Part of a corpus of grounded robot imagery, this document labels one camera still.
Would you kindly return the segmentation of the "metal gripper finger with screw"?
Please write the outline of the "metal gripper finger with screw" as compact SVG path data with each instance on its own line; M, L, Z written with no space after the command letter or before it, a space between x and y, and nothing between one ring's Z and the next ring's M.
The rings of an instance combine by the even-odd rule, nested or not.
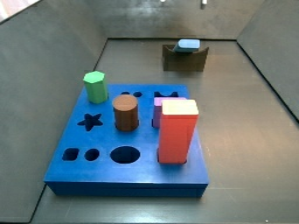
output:
M207 6L209 0L201 0L201 8L205 9Z

